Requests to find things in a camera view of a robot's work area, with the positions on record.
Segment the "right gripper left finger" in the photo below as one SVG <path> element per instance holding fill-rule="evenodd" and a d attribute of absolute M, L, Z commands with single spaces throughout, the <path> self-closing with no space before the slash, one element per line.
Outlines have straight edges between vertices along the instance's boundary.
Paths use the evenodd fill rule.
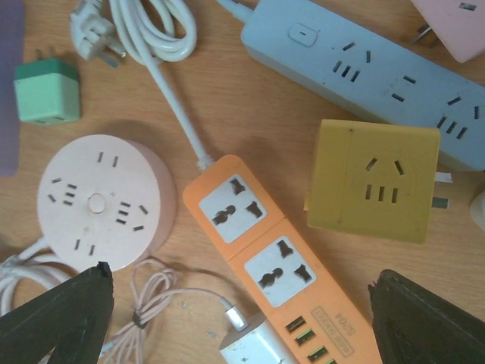
<path fill-rule="evenodd" d="M 1 317 L 1 362 L 96 363 L 114 308 L 113 278 L 99 262 Z"/>

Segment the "pink cube socket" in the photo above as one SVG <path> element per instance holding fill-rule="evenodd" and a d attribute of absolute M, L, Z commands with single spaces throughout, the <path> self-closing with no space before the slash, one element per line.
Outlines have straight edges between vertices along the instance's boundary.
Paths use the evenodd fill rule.
<path fill-rule="evenodd" d="M 484 0 L 411 2 L 457 62 L 484 53 Z"/>

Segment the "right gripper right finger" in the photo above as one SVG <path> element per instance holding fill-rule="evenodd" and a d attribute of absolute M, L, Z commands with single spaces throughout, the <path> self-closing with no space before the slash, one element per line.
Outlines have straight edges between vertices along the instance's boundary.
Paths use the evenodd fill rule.
<path fill-rule="evenodd" d="M 391 269 L 368 286 L 383 363 L 483 363 L 484 322 Z"/>

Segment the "yellow cube socket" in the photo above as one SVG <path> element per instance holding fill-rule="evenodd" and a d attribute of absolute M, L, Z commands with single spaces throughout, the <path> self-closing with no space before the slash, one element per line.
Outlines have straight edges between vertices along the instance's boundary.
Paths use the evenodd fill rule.
<path fill-rule="evenodd" d="M 439 151 L 436 129 L 323 120 L 305 199 L 308 226 L 424 243 Z"/>

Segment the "blue power strip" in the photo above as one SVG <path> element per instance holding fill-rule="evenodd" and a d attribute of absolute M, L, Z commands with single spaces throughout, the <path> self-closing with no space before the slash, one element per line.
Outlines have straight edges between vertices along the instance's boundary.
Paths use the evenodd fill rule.
<path fill-rule="evenodd" d="M 366 121 L 427 127 L 440 161 L 484 168 L 484 89 L 310 1 L 261 1 L 241 32 L 247 52 Z"/>

